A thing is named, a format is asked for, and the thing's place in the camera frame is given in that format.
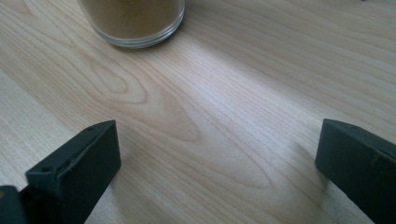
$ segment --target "wood grain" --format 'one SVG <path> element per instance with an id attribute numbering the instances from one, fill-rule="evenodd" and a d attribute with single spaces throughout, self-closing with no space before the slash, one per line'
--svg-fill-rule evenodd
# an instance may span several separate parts
<path id="1" fill-rule="evenodd" d="M 0 185 L 86 126 L 122 168 L 87 223 L 371 223 L 315 168 L 321 122 L 396 143 L 396 2 L 187 0 L 148 49 L 77 1 L 0 1 Z"/>

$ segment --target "brown powder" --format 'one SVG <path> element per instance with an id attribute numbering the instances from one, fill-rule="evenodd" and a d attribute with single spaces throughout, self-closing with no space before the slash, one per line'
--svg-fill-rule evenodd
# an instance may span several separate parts
<path id="1" fill-rule="evenodd" d="M 156 35 L 180 13 L 181 0 L 79 0 L 95 29 L 114 38 Z"/>

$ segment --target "wooden table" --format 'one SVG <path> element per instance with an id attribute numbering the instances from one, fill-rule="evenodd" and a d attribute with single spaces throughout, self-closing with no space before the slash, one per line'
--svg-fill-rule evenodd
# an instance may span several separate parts
<path id="1" fill-rule="evenodd" d="M 1 0 L 0 185 L 115 119 L 87 223 L 370 223 L 314 159 L 324 118 L 396 142 L 395 21 L 394 0 L 188 0 L 170 39 L 120 49 L 75 0 Z"/>

